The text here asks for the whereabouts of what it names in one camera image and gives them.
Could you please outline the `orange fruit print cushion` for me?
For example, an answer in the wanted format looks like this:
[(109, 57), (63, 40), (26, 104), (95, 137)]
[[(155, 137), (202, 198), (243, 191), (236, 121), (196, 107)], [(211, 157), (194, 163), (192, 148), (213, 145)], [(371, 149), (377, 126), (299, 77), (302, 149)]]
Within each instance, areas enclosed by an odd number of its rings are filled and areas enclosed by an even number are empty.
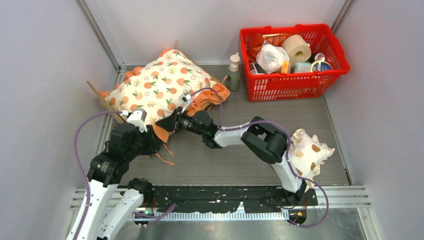
[(145, 66), (127, 71), (123, 81), (112, 91), (99, 91), (109, 105), (119, 114), (136, 109), (146, 111), (145, 123), (153, 127), (162, 146), (168, 142), (170, 132), (156, 126), (156, 122), (169, 117), (175, 110), (182, 109), (179, 97), (192, 95), (193, 103), (185, 113), (193, 116), (205, 110), (210, 101), (213, 105), (224, 102), (230, 90), (178, 49), (168, 49)]

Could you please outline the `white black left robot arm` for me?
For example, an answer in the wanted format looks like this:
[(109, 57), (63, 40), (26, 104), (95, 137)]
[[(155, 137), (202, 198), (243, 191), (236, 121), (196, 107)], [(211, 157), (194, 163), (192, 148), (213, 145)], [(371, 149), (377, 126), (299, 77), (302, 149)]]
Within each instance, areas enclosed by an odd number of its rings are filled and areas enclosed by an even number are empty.
[(156, 154), (162, 141), (152, 125), (139, 127), (120, 123), (111, 132), (104, 149), (90, 162), (88, 186), (82, 206), (67, 235), (68, 240), (112, 240), (138, 207), (154, 199), (153, 186), (146, 178), (131, 180), (124, 195), (108, 216), (105, 211), (130, 162), (138, 156)]

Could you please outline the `wooden pet bed frame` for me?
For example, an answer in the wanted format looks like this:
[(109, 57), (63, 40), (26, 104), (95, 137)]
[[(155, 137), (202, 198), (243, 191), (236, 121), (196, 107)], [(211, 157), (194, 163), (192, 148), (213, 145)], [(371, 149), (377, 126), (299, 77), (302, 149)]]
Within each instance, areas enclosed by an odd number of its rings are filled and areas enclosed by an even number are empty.
[[(210, 75), (211, 79), (217, 83), (222, 83), (222, 81), (220, 81), (219, 79), (217, 79), (216, 77), (214, 77), (211, 73), (207, 72), (207, 74)], [(126, 73), (124, 73), (123, 71), (118, 71), (117, 72), (117, 76), (115, 78), (114, 82), (117, 82), (117, 86), (120, 84), (120, 81), (124, 79), (124, 77), (126, 76)], [(99, 105), (103, 108), (105, 108), (107, 111), (115, 111), (110, 104), (104, 99), (103, 95), (99, 93), (99, 91), (97, 89), (95, 89), (95, 87), (87, 80), (86, 81), (87, 85), (89, 86), (89, 88), (92, 90), (92, 92), (94, 93), (94, 95), (97, 97), (98, 101), (99, 101)], [(209, 111), (211, 109), (212, 106), (212, 102), (208, 101), (207, 104), (205, 105), (205, 109), (207, 111)], [(117, 113), (109, 113), (111, 114), (111, 117), (118, 123), (123, 123), (125, 121), (124, 118), (120, 117)]]

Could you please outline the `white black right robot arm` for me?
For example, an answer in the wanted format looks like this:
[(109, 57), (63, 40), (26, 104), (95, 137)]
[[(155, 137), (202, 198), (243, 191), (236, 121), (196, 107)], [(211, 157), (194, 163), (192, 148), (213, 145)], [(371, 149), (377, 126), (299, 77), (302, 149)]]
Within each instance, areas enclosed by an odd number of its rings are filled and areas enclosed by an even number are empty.
[(175, 110), (172, 115), (159, 120), (156, 125), (171, 133), (185, 130), (202, 137), (211, 149), (245, 145), (260, 160), (270, 164), (278, 175), (285, 198), (291, 205), (299, 205), (306, 197), (306, 182), (295, 172), (289, 160), (290, 140), (287, 134), (271, 121), (255, 116), (250, 122), (219, 127), (206, 111), (194, 116)]

